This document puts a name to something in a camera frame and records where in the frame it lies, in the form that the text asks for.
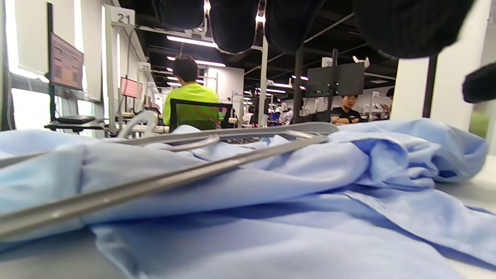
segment chair backrest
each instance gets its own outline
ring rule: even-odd
[[[204,103],[180,99],[171,99],[170,102],[170,132],[180,125],[190,125],[202,131],[229,127],[232,104]]]

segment number 21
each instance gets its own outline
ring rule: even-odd
[[[117,16],[119,17],[118,22],[120,23],[125,23],[124,18],[127,19],[127,24],[131,24],[131,17],[127,15],[123,15],[122,13],[118,13]]]

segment black t-shirt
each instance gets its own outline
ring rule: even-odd
[[[337,114],[339,115],[339,118],[347,118],[347,119],[355,119],[358,118],[361,120],[360,113],[356,110],[350,109],[350,111],[345,112],[342,107],[339,108],[333,108],[331,111],[331,114]]]

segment gray hanger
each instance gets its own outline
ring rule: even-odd
[[[156,137],[149,137],[144,139],[130,139],[122,141],[112,141],[111,143],[129,144],[129,145],[147,145],[151,143],[167,143],[170,145],[182,145],[182,144],[193,144],[187,145],[184,148],[171,148],[165,147],[172,152],[184,151],[188,149],[201,148],[214,144],[221,140],[230,139],[249,139],[249,138],[263,138],[272,137],[274,135],[280,135],[283,137],[297,139],[297,138],[307,138],[310,135],[329,135],[331,133],[337,132],[338,128],[331,123],[324,122],[310,122],[310,123],[299,123],[289,126],[278,126],[269,128],[239,128],[239,129],[223,129],[223,130],[208,130],[200,131],[197,133],[190,134],[166,134]],[[219,138],[214,139],[210,136],[217,135]],[[0,159],[0,169],[14,165],[25,160],[46,154],[47,152],[41,152],[36,154],[30,154],[25,156],[9,157],[5,159]]]
[[[51,204],[0,215],[0,241],[43,226],[77,218],[97,210],[183,186],[213,175],[222,174],[250,162],[284,154],[310,144],[322,143],[328,140],[326,136],[310,136],[298,131],[289,134],[305,137],[305,139],[74,196]]]

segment black ceiling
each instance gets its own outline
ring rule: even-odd
[[[155,17],[151,0],[121,0],[121,6],[136,11],[137,25],[162,28]],[[350,13],[352,13],[351,1],[329,1],[313,22],[309,37]],[[156,70],[165,70],[165,67],[170,67],[171,62],[166,56],[173,56],[174,51],[171,51],[171,49],[180,50],[181,47],[183,48],[183,53],[189,54],[197,60],[224,63],[228,67],[243,68],[245,69],[245,72],[259,66],[261,62],[261,52],[257,50],[250,50],[241,55],[227,55],[219,52],[215,48],[169,41],[167,40],[166,35],[160,33],[138,30],[137,34],[146,56],[150,58],[150,63]],[[255,41],[255,44],[258,46],[262,45],[262,34],[262,25],[259,24],[258,36]],[[352,63],[353,55],[357,56],[359,59],[368,57],[371,66],[366,72],[396,77],[397,62],[382,57],[365,44],[366,41],[360,35],[354,18],[351,17],[342,24],[337,25],[305,44],[303,61],[303,64],[305,65],[304,75],[307,73],[308,68],[319,67],[322,57],[330,57],[332,49],[337,48],[340,53],[346,52],[339,55],[338,64]],[[281,54],[280,51],[269,47],[269,59],[279,54]],[[294,73],[294,66],[294,54],[285,54],[268,64],[267,78],[272,79],[277,83],[288,83],[289,78]],[[168,86],[167,82],[169,80],[164,79],[163,76],[164,75],[157,73],[154,75],[155,81],[159,87]],[[384,80],[387,82],[379,84],[371,82],[374,80]],[[260,69],[256,69],[245,75],[245,88],[257,86],[259,81]],[[391,85],[394,85],[394,80],[371,76],[365,77],[365,89]]]

